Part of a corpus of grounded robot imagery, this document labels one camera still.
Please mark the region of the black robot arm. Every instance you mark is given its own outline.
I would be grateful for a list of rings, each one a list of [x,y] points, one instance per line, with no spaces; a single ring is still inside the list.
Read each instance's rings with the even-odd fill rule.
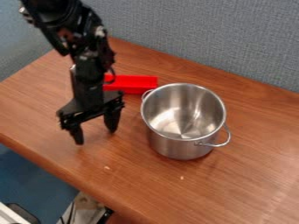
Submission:
[[[84,144],[80,125],[102,116],[107,129],[118,130],[126,106],[122,90],[106,90],[114,83],[115,53],[108,31],[98,13],[82,0],[19,0],[19,12],[27,23],[40,29],[52,48],[72,60],[70,80],[72,99],[58,110],[60,128],[70,132],[78,145]]]

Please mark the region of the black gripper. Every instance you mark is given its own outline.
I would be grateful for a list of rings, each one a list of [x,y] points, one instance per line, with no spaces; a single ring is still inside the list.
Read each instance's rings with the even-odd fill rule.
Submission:
[[[84,144],[84,136],[80,124],[104,116],[104,124],[111,133],[118,130],[120,113],[124,107],[124,92],[103,88],[91,90],[82,98],[74,97],[56,112],[60,118],[60,127],[68,129],[76,145]]]

